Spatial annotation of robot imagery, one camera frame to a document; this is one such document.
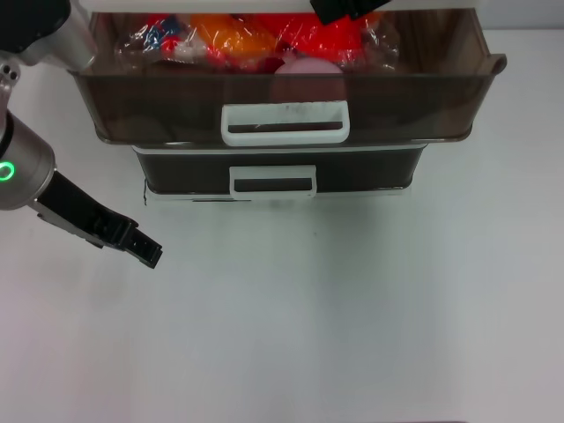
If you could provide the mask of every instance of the plastic storage drawer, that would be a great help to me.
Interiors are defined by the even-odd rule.
[[[94,13],[99,55],[90,69],[74,77],[100,138],[112,144],[228,149],[225,127],[222,133],[224,106],[331,101],[347,106],[347,135],[332,141],[343,147],[467,137],[506,57],[490,54],[473,9],[395,11],[386,16],[400,38],[395,71],[303,76],[226,74],[162,63],[126,71],[115,59],[115,43],[139,16]],[[229,125],[239,132],[252,127],[252,121],[237,119]],[[300,143],[306,145],[309,139]],[[329,142],[325,146],[335,147]]]
[[[250,200],[403,189],[412,183],[424,147],[134,150],[152,193],[168,198]]]

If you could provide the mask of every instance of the drawer handle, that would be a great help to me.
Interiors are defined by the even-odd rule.
[[[344,142],[351,130],[346,101],[226,104],[221,136],[232,147]]]
[[[234,200],[301,200],[315,197],[315,166],[230,167]]]

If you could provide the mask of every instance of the white tabletop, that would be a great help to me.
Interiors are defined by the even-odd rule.
[[[13,113],[164,255],[0,214],[0,421],[562,421],[564,31],[486,37],[471,137],[398,197],[144,207],[71,76],[26,70]]]

